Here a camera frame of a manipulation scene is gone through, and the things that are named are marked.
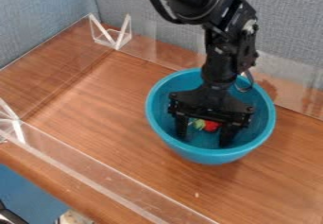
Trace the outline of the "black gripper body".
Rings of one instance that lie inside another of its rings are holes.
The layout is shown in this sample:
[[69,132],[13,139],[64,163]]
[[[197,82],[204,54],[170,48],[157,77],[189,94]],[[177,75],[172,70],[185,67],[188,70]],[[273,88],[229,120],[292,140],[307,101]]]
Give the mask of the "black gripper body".
[[218,122],[220,126],[233,123],[245,128],[249,124],[253,108],[231,93],[231,87],[237,80],[210,82],[201,69],[189,69],[177,72],[173,79],[186,79],[192,86],[177,88],[169,92],[168,113],[173,117],[177,114],[186,115],[189,120],[202,119]]

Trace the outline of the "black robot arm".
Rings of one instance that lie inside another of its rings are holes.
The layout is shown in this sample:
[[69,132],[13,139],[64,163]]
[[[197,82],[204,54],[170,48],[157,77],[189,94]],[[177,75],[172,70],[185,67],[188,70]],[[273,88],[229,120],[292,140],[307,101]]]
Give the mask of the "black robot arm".
[[229,94],[240,74],[255,65],[256,10],[245,0],[149,0],[160,16],[177,25],[204,29],[205,62],[201,84],[192,90],[169,93],[168,113],[174,132],[186,136],[189,120],[218,124],[218,145],[231,145],[251,121],[253,108]]

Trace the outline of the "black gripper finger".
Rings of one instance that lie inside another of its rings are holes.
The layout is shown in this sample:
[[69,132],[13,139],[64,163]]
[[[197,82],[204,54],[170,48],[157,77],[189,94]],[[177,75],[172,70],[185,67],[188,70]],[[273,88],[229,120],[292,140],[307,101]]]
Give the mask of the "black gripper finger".
[[233,123],[225,123],[220,127],[218,131],[218,146],[228,147],[235,139],[236,134],[240,131],[240,126]]
[[186,139],[189,117],[186,115],[177,114],[174,116],[174,133],[180,139]]

